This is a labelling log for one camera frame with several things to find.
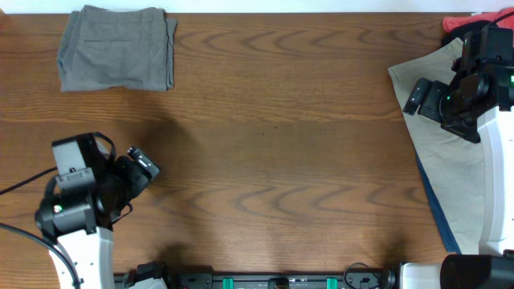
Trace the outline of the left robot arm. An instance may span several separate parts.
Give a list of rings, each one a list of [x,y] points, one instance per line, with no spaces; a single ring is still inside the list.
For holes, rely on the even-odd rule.
[[[133,211],[138,197],[160,173],[139,148],[124,156],[90,132],[52,143],[57,174],[35,213],[36,225],[62,288],[168,288],[166,265],[151,262],[128,273],[112,269],[113,227]]]

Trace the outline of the grey shorts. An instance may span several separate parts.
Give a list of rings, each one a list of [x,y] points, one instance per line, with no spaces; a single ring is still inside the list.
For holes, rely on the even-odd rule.
[[[72,12],[57,54],[61,90],[169,90],[176,28],[175,18],[154,7],[118,12],[84,6]]]

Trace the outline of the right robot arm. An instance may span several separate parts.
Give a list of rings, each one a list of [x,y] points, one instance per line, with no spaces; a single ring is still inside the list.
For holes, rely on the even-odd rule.
[[[512,31],[487,24],[389,74],[449,243],[444,260],[404,263],[386,284],[512,287]]]

